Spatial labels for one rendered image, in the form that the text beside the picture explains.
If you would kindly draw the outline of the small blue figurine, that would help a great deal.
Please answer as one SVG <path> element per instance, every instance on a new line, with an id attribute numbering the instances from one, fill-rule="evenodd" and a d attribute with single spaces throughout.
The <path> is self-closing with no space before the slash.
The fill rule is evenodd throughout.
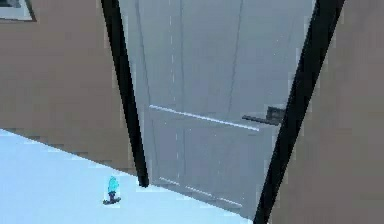
<path id="1" fill-rule="evenodd" d="M 104 199 L 103 204 L 104 205 L 110 205 L 110 204 L 115 204 L 118 203 L 121 198 L 116 196 L 117 189 L 119 187 L 119 182 L 114 176 L 111 176 L 109 181 L 108 181 L 108 187 L 107 187 L 107 192 L 109 199 Z"/>

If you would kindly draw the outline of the grey panelled room door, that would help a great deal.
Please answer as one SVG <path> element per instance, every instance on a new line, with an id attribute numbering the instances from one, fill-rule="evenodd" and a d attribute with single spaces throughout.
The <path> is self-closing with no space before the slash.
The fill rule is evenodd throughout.
<path id="1" fill-rule="evenodd" d="M 101 0 L 139 185 L 269 224 L 344 2 Z"/>

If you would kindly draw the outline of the framed wall picture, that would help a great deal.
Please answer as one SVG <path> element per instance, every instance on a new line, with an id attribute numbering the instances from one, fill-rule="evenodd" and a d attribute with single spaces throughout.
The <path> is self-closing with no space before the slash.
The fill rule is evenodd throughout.
<path id="1" fill-rule="evenodd" d="M 0 21 L 35 21 L 31 0 L 0 0 Z"/>

